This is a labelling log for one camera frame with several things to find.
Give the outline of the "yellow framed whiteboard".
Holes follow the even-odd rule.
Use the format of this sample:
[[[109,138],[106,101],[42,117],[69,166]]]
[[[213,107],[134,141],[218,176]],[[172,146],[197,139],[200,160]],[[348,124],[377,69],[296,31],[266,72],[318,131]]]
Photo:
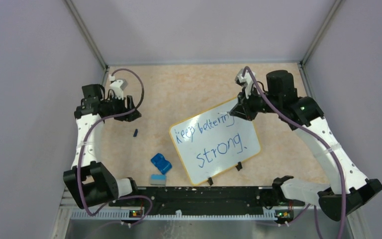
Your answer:
[[[193,186],[262,151],[254,123],[230,115],[236,98],[172,125],[169,135]]]

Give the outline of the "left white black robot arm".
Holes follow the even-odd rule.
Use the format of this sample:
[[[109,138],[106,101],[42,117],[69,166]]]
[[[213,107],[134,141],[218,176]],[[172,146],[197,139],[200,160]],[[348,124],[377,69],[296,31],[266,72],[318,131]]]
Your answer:
[[[84,97],[74,112],[78,129],[75,159],[71,169],[63,173],[63,181],[81,209],[118,198],[128,206],[139,201],[140,193],[134,180],[130,177],[116,179],[100,160],[105,120],[131,122],[141,117],[133,97],[124,94],[126,84],[125,80],[112,82],[107,96],[102,85],[82,87]]]

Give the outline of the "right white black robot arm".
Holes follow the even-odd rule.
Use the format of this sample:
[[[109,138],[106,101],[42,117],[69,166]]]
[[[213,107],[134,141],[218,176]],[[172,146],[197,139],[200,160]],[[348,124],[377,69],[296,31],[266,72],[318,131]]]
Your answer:
[[[235,82],[242,90],[229,114],[252,121],[259,113],[275,113],[306,144],[323,169],[327,184],[310,183],[292,176],[276,178],[272,200],[290,200],[320,208],[334,221],[365,205],[382,190],[378,179],[368,178],[349,158],[333,135],[324,112],[311,97],[301,97],[293,75],[276,70],[266,75],[267,87],[259,85],[249,67],[240,70]]]

